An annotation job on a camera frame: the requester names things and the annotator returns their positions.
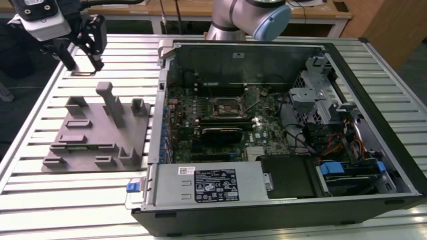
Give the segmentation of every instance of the slotted metal surface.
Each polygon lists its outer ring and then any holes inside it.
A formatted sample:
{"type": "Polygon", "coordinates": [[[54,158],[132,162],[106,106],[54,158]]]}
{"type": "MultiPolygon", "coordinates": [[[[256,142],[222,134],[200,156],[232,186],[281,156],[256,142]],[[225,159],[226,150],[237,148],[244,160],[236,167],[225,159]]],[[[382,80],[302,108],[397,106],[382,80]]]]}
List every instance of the slotted metal surface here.
{"type": "MultiPolygon", "coordinates": [[[[93,77],[70,76],[60,65],[41,93],[33,112],[0,164],[0,235],[6,239],[154,239],[125,209],[125,185],[145,172],[44,174],[48,154],[62,119],[68,96],[85,96],[101,103],[94,92],[98,81],[109,81],[122,103],[142,97],[153,104],[158,77],[160,39],[201,39],[201,36],[109,35],[102,60],[93,77]]],[[[330,42],[336,45],[365,91],[427,173],[427,111],[413,93],[388,70],[378,56],[357,39],[285,37],[277,41],[330,42]]],[[[337,84],[349,99],[342,82],[337,84]]],[[[146,132],[144,151],[149,149],[146,132]]],[[[425,239],[427,205],[396,210],[346,226],[318,226],[194,236],[185,239],[425,239]]]]}

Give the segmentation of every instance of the blue tab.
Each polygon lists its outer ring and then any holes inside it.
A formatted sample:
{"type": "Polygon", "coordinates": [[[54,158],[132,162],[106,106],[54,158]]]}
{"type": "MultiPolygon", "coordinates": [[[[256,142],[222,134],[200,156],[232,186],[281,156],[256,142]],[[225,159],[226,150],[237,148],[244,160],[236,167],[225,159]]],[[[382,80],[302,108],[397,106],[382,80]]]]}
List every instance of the blue tab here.
{"type": "Polygon", "coordinates": [[[138,182],[130,182],[125,186],[125,192],[126,193],[138,193],[140,190],[140,183],[138,182]]]}
{"type": "Polygon", "coordinates": [[[320,165],[320,171],[322,175],[326,174],[342,174],[344,168],[340,162],[325,162],[320,165]]]}
{"type": "Polygon", "coordinates": [[[384,163],[381,161],[377,161],[376,162],[376,166],[377,166],[377,169],[378,169],[378,172],[380,173],[384,173],[386,170],[385,170],[385,166],[384,166],[384,163]]]}

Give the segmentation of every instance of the red wire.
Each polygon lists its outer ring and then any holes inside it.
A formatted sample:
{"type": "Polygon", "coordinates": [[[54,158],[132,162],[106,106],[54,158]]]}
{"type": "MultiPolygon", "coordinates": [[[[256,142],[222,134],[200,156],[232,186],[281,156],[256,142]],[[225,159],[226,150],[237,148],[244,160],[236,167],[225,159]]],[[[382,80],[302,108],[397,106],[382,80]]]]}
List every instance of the red wire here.
{"type": "Polygon", "coordinates": [[[329,148],[330,147],[330,141],[332,141],[332,137],[333,136],[340,136],[340,135],[342,135],[341,133],[333,133],[329,137],[328,137],[328,145],[326,145],[326,147],[329,148]]]}

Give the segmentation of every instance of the cable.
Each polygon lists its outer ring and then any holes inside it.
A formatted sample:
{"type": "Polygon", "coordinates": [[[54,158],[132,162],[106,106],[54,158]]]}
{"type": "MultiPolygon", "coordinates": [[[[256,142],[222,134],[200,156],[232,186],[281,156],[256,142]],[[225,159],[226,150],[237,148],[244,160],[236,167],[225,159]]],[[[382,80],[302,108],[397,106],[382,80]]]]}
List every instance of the cable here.
{"type": "Polygon", "coordinates": [[[298,6],[296,6],[296,5],[293,5],[293,4],[290,4],[289,3],[289,1],[288,0],[285,0],[286,1],[286,3],[292,6],[292,7],[301,7],[301,11],[302,11],[302,13],[304,13],[304,24],[306,23],[306,14],[305,14],[305,8],[312,8],[313,6],[302,6],[297,1],[294,1],[296,3],[297,3],[297,5],[298,6]]]}
{"type": "Polygon", "coordinates": [[[174,0],[174,8],[176,8],[176,16],[177,16],[177,29],[178,29],[178,35],[182,35],[182,30],[181,30],[181,11],[180,11],[180,6],[178,6],[178,0],[174,0]]]}
{"type": "Polygon", "coordinates": [[[302,135],[302,133],[300,132],[298,134],[296,134],[293,146],[286,146],[286,147],[288,148],[293,148],[293,153],[294,154],[308,154],[309,153],[308,150],[305,152],[297,152],[296,151],[297,148],[306,149],[306,147],[304,147],[304,146],[297,146],[297,140],[296,139],[298,138],[298,135],[302,135]]]}
{"type": "Polygon", "coordinates": [[[168,29],[166,29],[166,13],[165,13],[165,8],[162,6],[162,0],[160,0],[160,8],[161,8],[161,22],[162,22],[162,27],[164,27],[164,34],[168,34],[168,29]]]}
{"type": "Polygon", "coordinates": [[[260,101],[261,101],[261,100],[257,100],[257,101],[244,110],[242,113],[245,113],[256,104],[258,104],[260,101]]]}
{"type": "Polygon", "coordinates": [[[293,134],[290,134],[286,130],[286,126],[296,126],[297,128],[301,128],[302,126],[300,124],[296,124],[296,123],[289,123],[286,125],[282,126],[282,129],[285,131],[285,134],[293,138],[296,141],[298,141],[306,148],[306,151],[310,152],[313,155],[318,155],[318,153],[316,152],[316,150],[313,150],[313,148],[302,141],[300,140],[293,134]]]}
{"type": "Polygon", "coordinates": [[[144,0],[85,0],[81,2],[81,9],[88,9],[98,5],[113,5],[113,4],[140,4],[144,0]]]}

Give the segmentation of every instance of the warning label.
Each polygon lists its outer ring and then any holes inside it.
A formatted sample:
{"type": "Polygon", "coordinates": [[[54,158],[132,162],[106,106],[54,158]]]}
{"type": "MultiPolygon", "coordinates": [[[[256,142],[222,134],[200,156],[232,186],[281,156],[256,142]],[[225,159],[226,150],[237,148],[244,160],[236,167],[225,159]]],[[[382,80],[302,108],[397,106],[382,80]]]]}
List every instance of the warning label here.
{"type": "Polygon", "coordinates": [[[193,171],[193,190],[198,204],[238,201],[236,170],[193,171]]]}

